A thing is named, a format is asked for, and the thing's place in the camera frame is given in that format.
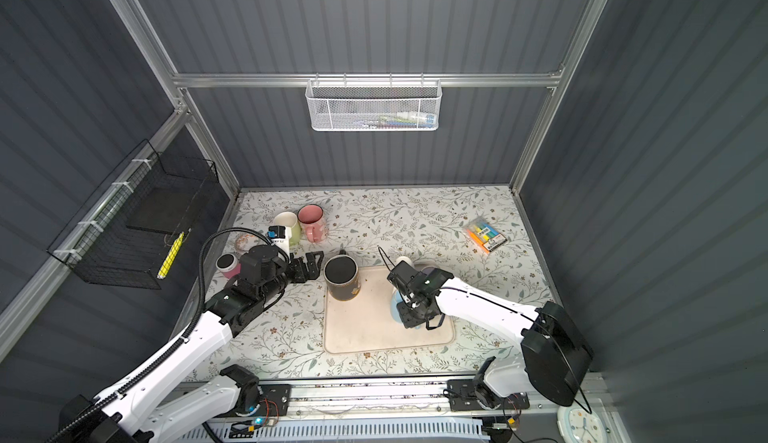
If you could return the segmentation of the light blue mug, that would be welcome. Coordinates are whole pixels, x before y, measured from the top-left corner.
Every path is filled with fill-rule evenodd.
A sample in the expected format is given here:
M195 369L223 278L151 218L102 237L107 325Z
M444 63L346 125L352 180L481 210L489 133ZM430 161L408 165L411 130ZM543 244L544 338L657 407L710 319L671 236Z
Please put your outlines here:
M395 290L393 292L392 296L391 296L391 299L390 299L390 313L391 313L391 316L392 316L393 320L396 323L400 324L401 326L403 326L404 323L403 323L402 317L400 315L400 312L399 312L399 309L398 309L398 305L400 303L402 303L402 302L403 302L403 299L402 299L401 294L397 290Z

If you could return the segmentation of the light green mug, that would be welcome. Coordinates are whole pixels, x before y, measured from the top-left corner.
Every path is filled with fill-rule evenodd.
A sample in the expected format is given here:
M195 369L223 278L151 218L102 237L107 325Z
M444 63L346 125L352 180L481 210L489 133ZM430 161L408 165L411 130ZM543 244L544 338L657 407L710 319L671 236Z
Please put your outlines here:
M273 224L275 226L283 226L290 231L291 236L289 238L289 244L291 246L297 246L299 244L302 229L295 213L282 212L274 217Z

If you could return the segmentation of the pink patterned mug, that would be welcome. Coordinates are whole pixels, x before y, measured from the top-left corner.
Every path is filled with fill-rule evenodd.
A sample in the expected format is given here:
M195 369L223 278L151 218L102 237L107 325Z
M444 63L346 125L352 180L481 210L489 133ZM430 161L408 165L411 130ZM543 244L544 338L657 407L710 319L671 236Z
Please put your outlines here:
M303 234L310 243L320 243L326 238L324 210L315 204L302 207L297 214Z

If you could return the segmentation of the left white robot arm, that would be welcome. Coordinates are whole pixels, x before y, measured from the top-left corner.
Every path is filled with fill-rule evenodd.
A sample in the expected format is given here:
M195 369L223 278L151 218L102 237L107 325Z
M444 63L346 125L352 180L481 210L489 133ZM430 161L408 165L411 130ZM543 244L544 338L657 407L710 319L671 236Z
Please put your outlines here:
M62 409L53 442L166 442L227 413L262 423L283 410L265 395L259 378L231 364L190 393L166 397L199 363L226 346L280 301L286 288L320 276L322 252L295 258L274 244L252 247L239 271L199 306L169 343L118 382Z

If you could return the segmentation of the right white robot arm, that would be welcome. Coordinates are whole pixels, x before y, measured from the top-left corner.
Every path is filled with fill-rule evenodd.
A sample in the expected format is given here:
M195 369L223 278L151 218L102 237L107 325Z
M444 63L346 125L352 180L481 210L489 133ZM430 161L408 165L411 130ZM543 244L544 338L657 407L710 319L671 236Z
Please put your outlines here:
M489 357L475 374L470 394L485 408L496 409L515 394L535 391L548 401L568 407L583 396L581 384L594 351L559 304L542 307L504 300L434 268L425 273L402 261L387 280L400 295L399 318L406 328L428 331L446 318L458 318L520 347L523 365Z

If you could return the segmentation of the purple mug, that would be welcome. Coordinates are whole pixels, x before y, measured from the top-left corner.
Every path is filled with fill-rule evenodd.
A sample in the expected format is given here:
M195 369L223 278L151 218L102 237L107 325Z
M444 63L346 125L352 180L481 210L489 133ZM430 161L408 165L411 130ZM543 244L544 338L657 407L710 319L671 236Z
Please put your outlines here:
M434 266L429 266L429 265L427 265L427 266L421 266L421 267L419 267L419 268L418 268L418 271L419 271L419 272L421 272L421 273L424 273L424 274L426 274L426 275L429 275L429 274L430 274L430 273L432 273L434 270L436 270L436 267L434 267Z

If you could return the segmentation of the black mug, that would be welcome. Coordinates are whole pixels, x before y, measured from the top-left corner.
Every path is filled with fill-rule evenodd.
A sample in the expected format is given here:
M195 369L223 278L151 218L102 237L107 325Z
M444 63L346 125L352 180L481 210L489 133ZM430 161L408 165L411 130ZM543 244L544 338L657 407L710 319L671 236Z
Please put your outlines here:
M339 254L328 260L323 275L330 295L338 301L350 301L360 292L359 267L347 254Z

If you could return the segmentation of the floral table cover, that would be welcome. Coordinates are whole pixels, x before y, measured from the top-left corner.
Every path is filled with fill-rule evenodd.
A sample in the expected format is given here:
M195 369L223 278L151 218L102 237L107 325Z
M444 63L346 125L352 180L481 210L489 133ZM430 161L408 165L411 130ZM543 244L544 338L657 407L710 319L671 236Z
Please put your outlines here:
M380 265L384 256L407 256L509 301L539 307L553 299L504 186L248 192L225 224L262 232L278 214L308 204L324 210L327 236L319 250L326 256L345 251L365 267ZM463 230L477 217L508 242L483 252ZM209 380L231 364L263 379L473 373L489 357L523 365L518 345L463 320L455 322L455 339L447 345L330 354L323 347L325 299L323 281L289 287L273 309L200 363L188 380Z

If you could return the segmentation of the beige drying mat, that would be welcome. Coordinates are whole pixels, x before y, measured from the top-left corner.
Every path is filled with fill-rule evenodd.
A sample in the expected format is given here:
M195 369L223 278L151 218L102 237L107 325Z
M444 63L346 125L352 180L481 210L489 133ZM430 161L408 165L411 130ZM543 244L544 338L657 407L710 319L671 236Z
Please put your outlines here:
M361 267L360 292L350 301L334 299L326 286L323 347L330 354L447 345L455 339L453 322L446 319L433 331L424 326L406 329L390 313L395 288L383 266Z

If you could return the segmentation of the tape roll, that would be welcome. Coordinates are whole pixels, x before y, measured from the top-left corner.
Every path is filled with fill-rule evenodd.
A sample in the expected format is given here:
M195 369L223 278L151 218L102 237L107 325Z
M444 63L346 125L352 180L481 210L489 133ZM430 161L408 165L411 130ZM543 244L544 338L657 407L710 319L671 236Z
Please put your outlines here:
M261 243L261 240L251 234L241 233L235 240L235 252L237 254L245 254L252 247Z

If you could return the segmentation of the small magenta cup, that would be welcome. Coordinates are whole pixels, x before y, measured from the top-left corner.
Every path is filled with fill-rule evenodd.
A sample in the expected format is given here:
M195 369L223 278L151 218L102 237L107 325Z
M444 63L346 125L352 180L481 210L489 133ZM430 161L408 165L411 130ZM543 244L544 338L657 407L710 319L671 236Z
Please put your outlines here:
M237 276L241 271L239 258L234 253L225 253L216 260L217 270L227 279Z

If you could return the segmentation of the colourful marker box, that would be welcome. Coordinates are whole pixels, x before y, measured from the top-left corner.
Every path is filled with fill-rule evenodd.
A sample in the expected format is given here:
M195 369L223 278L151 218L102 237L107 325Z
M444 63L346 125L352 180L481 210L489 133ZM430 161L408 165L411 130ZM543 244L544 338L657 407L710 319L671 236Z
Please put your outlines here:
M486 254L493 253L508 242L507 237L483 217L469 220L464 224L463 230L470 240Z

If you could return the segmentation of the tubes in white basket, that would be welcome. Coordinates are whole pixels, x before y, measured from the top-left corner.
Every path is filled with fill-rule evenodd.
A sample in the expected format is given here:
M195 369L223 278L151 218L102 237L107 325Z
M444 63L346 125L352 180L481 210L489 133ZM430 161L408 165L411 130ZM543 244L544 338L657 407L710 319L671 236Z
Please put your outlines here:
M387 113L365 117L355 124L365 128L434 129L438 126L438 116L419 111Z

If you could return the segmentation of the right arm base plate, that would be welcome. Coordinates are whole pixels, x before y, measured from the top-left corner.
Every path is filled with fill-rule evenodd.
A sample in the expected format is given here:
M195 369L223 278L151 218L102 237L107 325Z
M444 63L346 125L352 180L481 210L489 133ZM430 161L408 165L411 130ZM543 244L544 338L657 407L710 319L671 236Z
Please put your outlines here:
M450 409L454 412L501 409L521 411L530 408L527 393L512 393L502 398L485 383L469 378L448 380L443 396L448 399Z

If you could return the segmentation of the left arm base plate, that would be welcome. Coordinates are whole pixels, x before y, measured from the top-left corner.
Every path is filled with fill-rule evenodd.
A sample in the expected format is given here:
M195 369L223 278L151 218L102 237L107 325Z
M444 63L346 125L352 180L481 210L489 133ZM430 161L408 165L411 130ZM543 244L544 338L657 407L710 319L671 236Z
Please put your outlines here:
M285 384L250 385L241 390L234 412L253 418L281 418L287 415L291 386Z

